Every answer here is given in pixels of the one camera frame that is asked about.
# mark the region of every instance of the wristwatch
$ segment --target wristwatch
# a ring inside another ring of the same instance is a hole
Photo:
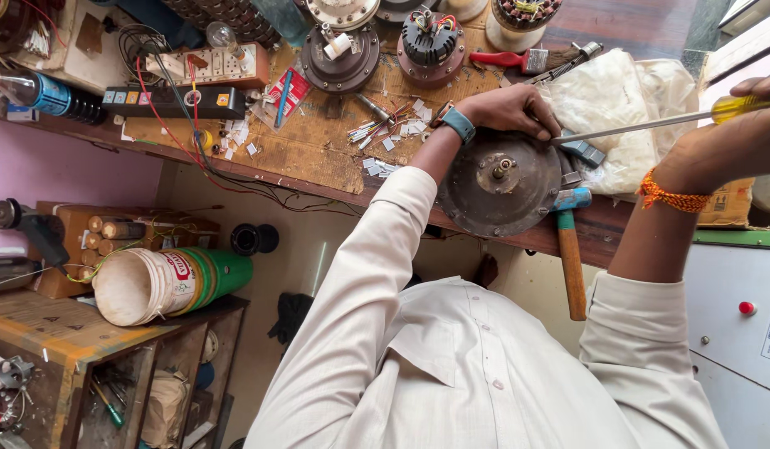
[[[462,138],[462,144],[465,145],[469,140],[477,133],[474,125],[471,124],[471,120],[468,117],[462,115],[457,109],[454,108],[453,101],[447,101],[445,105],[438,109],[438,112],[432,117],[430,121],[430,128],[434,129],[443,124],[449,125],[453,130],[457,131],[457,134]]]

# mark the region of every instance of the black extension board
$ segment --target black extension board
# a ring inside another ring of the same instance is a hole
[[[171,87],[147,87],[152,104],[161,118],[185,118],[180,102]],[[193,93],[190,86],[178,87],[180,98],[185,102],[191,117]],[[225,118],[240,120],[246,112],[244,94],[227,86],[197,86],[197,112],[199,118]],[[155,117],[140,87],[109,87],[102,97],[102,107],[124,117]]]

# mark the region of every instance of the orange thread bracelet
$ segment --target orange thread bracelet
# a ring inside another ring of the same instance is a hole
[[[711,195],[685,195],[682,193],[668,193],[661,189],[651,179],[654,168],[645,174],[645,178],[639,183],[638,195],[644,195],[643,209],[650,208],[654,201],[662,201],[666,205],[683,212],[701,213],[707,207]]]

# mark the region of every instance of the incandescent bulb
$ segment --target incandescent bulb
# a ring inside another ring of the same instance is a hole
[[[215,49],[228,49],[237,43],[232,28],[224,22],[211,22],[205,29],[205,35],[208,37],[208,43]]]

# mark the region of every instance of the white shirt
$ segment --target white shirt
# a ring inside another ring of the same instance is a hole
[[[726,447],[684,283],[600,273],[577,360],[518,305],[450,278],[401,291],[437,187],[390,175],[285,353],[245,449]]]

